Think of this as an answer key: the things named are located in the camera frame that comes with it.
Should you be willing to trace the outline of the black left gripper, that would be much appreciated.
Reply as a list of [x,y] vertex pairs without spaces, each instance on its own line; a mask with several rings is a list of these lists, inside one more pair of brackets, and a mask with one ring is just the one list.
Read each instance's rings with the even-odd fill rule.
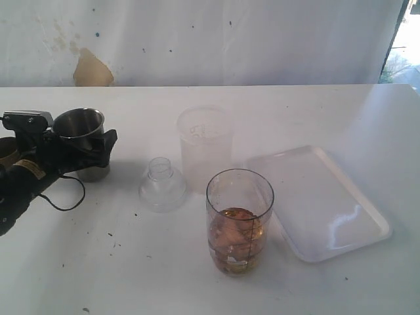
[[117,131],[110,129],[89,137],[90,150],[77,147],[62,140],[52,131],[38,134],[15,132],[18,151],[22,156],[33,155],[35,162],[60,175],[76,172],[88,167],[105,167],[117,141]]

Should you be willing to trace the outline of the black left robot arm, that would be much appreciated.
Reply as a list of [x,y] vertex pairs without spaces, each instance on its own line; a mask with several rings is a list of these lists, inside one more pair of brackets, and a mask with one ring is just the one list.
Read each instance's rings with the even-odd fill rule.
[[8,169],[1,167],[1,235],[14,226],[35,198],[50,201],[43,192],[58,179],[68,179],[68,173],[74,171],[108,166],[117,141],[116,130],[89,140],[90,150],[46,131],[20,160]]

